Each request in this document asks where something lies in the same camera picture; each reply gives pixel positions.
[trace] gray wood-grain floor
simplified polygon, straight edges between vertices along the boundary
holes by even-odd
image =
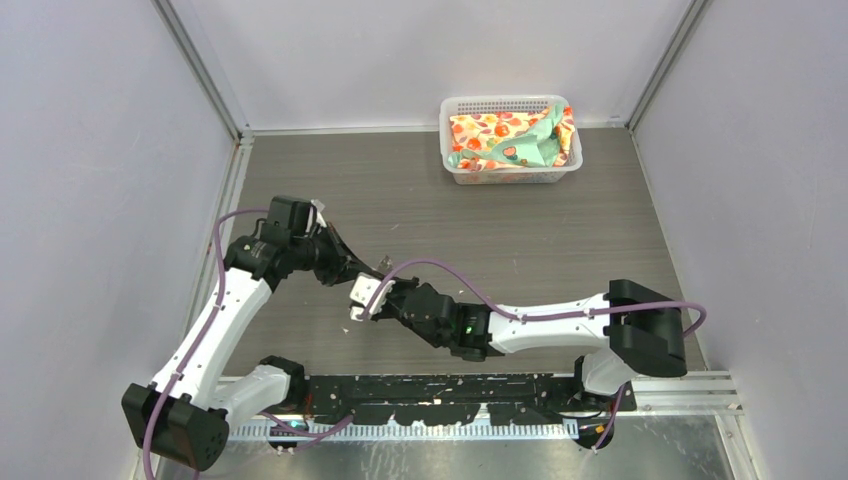
[[[376,265],[418,257],[465,272],[496,302],[558,303],[629,278],[679,298],[680,288],[642,170],[623,129],[581,130],[585,163],[552,185],[459,186],[442,169],[436,133],[259,137],[240,206],[286,194],[320,199],[351,249]],[[239,219],[234,235],[252,230]],[[413,268],[442,293],[473,301],[435,267]],[[298,272],[280,285],[226,368],[243,375],[267,355],[307,373],[570,372],[581,353],[537,349],[484,363],[433,349],[393,320],[348,319],[349,284],[322,287]],[[690,369],[703,369],[694,339]]]

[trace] plastic basket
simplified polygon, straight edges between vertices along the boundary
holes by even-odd
[[[550,105],[568,105],[568,101],[559,95],[484,95],[476,97],[451,97],[442,102],[439,113],[439,144],[442,150],[442,165],[453,175],[460,185],[482,185],[491,183],[554,183],[566,173],[573,172],[583,165],[583,148],[580,135],[575,130],[571,142],[571,154],[568,163],[551,168],[503,168],[472,172],[451,167],[448,157],[452,152],[453,133],[450,129],[450,117],[454,115],[473,115],[476,113],[497,112],[541,112]]]

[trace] green cloth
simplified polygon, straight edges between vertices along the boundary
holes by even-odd
[[[448,163],[457,168],[463,158],[481,158],[511,163],[522,167],[552,167],[559,156],[559,137],[554,131],[560,121],[565,105],[553,105],[548,114],[539,119],[523,134],[504,140],[495,145],[490,152],[474,151],[463,148],[451,153]],[[504,150],[515,147],[514,155],[504,155]]]

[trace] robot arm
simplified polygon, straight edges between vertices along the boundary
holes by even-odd
[[[318,205],[275,197],[258,236],[235,240],[224,259],[223,301],[216,290],[168,363],[143,387],[131,384],[121,400],[136,444],[141,447],[152,410],[178,366],[190,361],[173,385],[156,422],[151,451],[196,470],[206,470],[223,451],[230,429],[273,405],[296,407],[307,393],[301,365],[268,357],[249,375],[216,391],[218,380],[248,323],[279,283],[296,270],[312,271],[323,285],[379,275],[350,251]],[[205,319],[219,309],[197,349],[191,345]]]
[[[351,319],[360,320],[380,280],[361,274],[351,290]],[[630,280],[610,282],[609,291],[570,303],[533,307],[498,305],[518,317],[589,312],[609,307],[669,301]],[[639,374],[681,377],[686,374],[683,327],[679,309],[657,309],[625,315],[581,315],[577,318],[523,322],[486,305],[458,303],[418,279],[393,279],[371,306],[372,320],[395,318],[433,347],[469,361],[535,347],[594,347],[581,357],[575,375],[587,393],[612,396]]]

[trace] gray wall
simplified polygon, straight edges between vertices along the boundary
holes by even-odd
[[[149,0],[0,15],[0,470],[128,478],[120,409],[183,333],[232,141]]]
[[[848,476],[846,17],[841,0],[713,2],[636,135],[769,479]]]
[[[510,93],[623,123],[689,3],[187,2],[254,129],[436,125],[446,97]]]

